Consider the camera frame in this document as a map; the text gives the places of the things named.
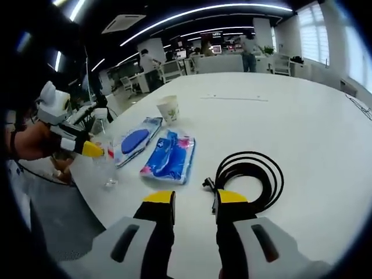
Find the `person's left hand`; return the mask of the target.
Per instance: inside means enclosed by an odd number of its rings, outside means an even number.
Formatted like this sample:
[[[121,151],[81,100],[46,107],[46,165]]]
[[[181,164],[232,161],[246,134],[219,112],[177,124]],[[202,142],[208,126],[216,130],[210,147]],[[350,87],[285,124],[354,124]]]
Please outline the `person's left hand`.
[[[11,133],[9,147],[16,159],[37,160],[51,156],[60,149],[61,136],[49,126],[38,121],[24,131]]]

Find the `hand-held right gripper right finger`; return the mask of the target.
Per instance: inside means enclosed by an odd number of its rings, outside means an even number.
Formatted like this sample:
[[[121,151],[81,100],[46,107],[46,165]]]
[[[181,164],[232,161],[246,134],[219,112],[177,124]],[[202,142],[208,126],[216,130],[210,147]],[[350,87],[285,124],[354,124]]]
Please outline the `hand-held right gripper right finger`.
[[[246,198],[219,189],[214,209],[221,278],[324,278],[331,266],[300,253],[296,240],[266,217],[257,217]]]

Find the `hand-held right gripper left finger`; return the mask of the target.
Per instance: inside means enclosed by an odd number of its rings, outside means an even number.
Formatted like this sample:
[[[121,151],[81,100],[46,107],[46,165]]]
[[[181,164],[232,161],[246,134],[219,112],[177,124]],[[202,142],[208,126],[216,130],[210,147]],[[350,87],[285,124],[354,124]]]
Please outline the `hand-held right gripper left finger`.
[[[89,264],[98,278],[167,278],[174,244],[175,191],[146,196],[132,217],[99,235]]]

